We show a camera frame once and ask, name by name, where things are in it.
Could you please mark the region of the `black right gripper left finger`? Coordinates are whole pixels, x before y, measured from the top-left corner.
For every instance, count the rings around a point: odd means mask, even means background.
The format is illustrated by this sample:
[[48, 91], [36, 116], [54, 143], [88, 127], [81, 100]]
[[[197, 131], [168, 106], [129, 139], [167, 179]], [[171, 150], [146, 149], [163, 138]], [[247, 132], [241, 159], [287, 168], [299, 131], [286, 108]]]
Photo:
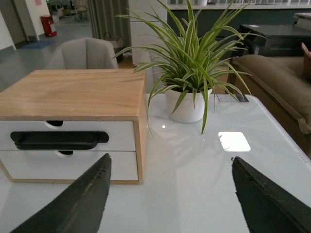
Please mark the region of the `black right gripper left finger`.
[[110, 177], [111, 157], [106, 153], [52, 202], [13, 232], [98, 232], [109, 193]]

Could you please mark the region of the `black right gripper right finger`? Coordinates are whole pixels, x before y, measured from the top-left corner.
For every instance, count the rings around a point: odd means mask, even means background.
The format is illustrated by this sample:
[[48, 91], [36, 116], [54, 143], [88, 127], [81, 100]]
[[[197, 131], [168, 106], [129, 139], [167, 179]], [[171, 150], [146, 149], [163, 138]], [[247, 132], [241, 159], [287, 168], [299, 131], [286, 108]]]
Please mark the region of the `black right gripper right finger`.
[[311, 208], [240, 157], [232, 159], [236, 195], [251, 233], [309, 233]]

